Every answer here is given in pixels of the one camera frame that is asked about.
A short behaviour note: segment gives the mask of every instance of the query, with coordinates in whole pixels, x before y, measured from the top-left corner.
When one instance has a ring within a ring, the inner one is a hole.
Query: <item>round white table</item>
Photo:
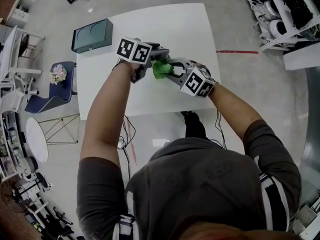
[[[41,163],[48,160],[49,151],[44,131],[39,122],[30,117],[25,127],[26,140],[33,156]]]

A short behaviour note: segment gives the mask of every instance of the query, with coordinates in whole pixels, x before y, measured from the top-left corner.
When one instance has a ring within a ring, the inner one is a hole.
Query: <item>gray floor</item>
[[[255,20],[246,0],[77,0],[72,5],[66,0],[37,0],[30,10],[31,18],[25,28],[46,37],[39,44],[42,48],[41,55],[31,62],[33,67],[43,70],[37,80],[40,95],[46,97],[49,93],[49,69],[53,63],[76,61],[76,54],[71,51],[74,29],[132,10],[180,3],[205,4],[218,51],[259,50],[259,33],[253,29]],[[265,118],[290,151],[294,161],[299,164],[308,121],[305,72],[285,71],[281,52],[272,50],[259,54],[219,53],[218,63],[221,83],[251,104]],[[65,106],[39,115],[22,112],[21,118],[23,122],[29,117],[46,120],[78,112],[78,101],[74,96]],[[208,137],[221,140],[214,128],[216,111],[208,109],[198,111],[198,114]],[[135,116],[130,120],[136,128],[136,136],[128,147],[133,172],[141,168],[159,149],[158,143],[184,136],[183,120],[176,113]],[[76,128],[76,123],[70,125],[71,132],[75,132]],[[241,141],[224,121],[222,128],[227,147],[243,153]],[[46,197],[66,212],[74,223],[72,229],[76,235],[81,235],[76,217],[76,184],[84,129],[85,121],[81,121],[79,144],[49,146],[48,161],[39,165],[40,171],[53,184]],[[63,132],[56,137],[67,138],[65,134]],[[119,155],[123,179],[127,182],[124,155]]]

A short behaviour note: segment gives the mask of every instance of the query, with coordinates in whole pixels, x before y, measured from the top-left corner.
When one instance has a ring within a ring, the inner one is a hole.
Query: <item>blue chair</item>
[[[53,64],[52,69],[58,64],[61,64],[67,72],[65,80],[57,85],[50,83],[48,98],[32,95],[25,107],[25,111],[38,114],[67,104],[70,102],[72,95],[77,95],[76,92],[72,91],[74,71],[77,64],[72,61],[59,62]]]

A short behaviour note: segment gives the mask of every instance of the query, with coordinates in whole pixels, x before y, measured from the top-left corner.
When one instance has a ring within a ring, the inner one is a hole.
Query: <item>green object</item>
[[[103,19],[73,31],[71,50],[77,54],[112,44],[114,25]]]
[[[155,60],[152,62],[152,70],[155,79],[165,78],[164,73],[174,73],[174,67],[170,64],[167,64],[166,61]]]

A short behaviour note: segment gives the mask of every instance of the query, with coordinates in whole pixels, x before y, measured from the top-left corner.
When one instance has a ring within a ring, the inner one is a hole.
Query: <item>green cloth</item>
[[[155,79],[165,78],[164,73],[174,73],[174,67],[167,64],[165,60],[155,60],[152,62],[152,70]]]

